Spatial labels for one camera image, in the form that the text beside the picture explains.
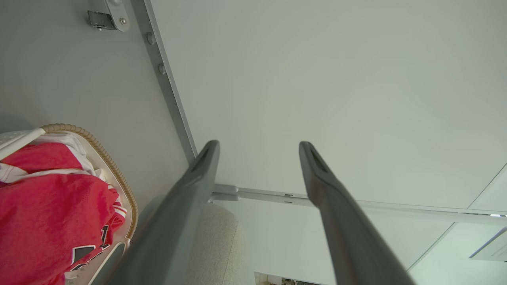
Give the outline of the grey partition bottom rail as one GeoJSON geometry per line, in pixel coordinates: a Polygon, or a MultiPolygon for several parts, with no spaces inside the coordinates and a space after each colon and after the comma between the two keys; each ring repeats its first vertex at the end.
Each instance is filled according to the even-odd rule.
{"type": "Polygon", "coordinates": [[[187,161],[191,163],[195,159],[197,150],[181,103],[179,91],[176,88],[162,36],[154,16],[151,0],[130,1],[183,153],[187,161]]]}

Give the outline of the beige cushioned seat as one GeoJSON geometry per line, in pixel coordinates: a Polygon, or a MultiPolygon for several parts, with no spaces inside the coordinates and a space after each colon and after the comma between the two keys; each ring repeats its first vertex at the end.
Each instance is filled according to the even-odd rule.
{"type": "Polygon", "coordinates": [[[168,259],[171,276],[161,283],[154,276],[145,277],[142,285],[256,285],[242,225],[216,204],[235,199],[232,194],[213,194],[193,223],[195,230],[183,235],[184,252],[168,259]]]}

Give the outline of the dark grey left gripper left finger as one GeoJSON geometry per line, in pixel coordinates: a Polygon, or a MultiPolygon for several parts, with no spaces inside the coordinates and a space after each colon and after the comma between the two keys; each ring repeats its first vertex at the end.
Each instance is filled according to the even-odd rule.
{"type": "Polygon", "coordinates": [[[183,285],[201,212],[214,190],[220,156],[208,141],[147,220],[104,285],[183,285]]]}

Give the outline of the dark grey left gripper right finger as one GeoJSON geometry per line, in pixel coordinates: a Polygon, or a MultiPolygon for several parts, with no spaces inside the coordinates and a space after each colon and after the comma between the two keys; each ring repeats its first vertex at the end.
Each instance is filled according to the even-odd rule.
{"type": "Polygon", "coordinates": [[[299,143],[308,197],[322,217],[337,285],[415,285],[309,141],[299,143]]]}

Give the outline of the red jersey with striped trim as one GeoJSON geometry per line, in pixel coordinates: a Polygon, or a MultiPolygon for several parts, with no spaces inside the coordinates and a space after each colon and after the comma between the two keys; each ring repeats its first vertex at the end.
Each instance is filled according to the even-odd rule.
{"type": "Polygon", "coordinates": [[[0,182],[0,285],[65,285],[125,223],[119,194],[92,175],[0,182]]]}

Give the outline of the red Bulls 23 jersey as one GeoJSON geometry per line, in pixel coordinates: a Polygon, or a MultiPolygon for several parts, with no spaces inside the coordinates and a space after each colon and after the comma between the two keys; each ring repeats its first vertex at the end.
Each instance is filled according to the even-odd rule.
{"type": "Polygon", "coordinates": [[[29,174],[55,169],[85,170],[69,146],[56,142],[25,145],[0,160],[0,163],[20,168],[29,174]]]}

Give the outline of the white basket with woven rim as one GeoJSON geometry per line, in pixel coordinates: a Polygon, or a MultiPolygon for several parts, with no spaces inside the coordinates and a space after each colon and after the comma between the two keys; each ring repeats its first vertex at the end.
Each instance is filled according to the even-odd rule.
{"type": "Polygon", "coordinates": [[[66,133],[78,139],[87,159],[103,172],[106,182],[116,189],[126,208],[126,222],[114,233],[112,245],[85,267],[66,273],[65,285],[92,285],[116,249],[123,247],[126,251],[129,248],[138,223],[138,205],[120,169],[98,139],[75,125],[49,124],[32,130],[0,133],[0,160],[46,133],[66,133]]]}

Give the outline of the white basket liner cloth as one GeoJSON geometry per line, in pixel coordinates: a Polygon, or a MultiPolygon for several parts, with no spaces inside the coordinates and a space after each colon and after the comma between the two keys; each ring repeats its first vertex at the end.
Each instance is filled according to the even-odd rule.
{"type": "Polygon", "coordinates": [[[38,137],[34,142],[37,144],[63,144],[71,150],[85,172],[109,184],[114,184],[116,182],[112,170],[105,164],[105,161],[100,157],[99,153],[91,144],[78,135],[73,135],[71,133],[46,133],[38,137]]]}

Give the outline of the white ceiling light panel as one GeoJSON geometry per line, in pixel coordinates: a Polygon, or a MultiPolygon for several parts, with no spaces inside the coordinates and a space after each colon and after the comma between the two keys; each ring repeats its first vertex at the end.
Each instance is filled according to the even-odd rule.
{"type": "Polygon", "coordinates": [[[507,262],[507,227],[504,227],[469,258],[480,261],[507,262]]]}

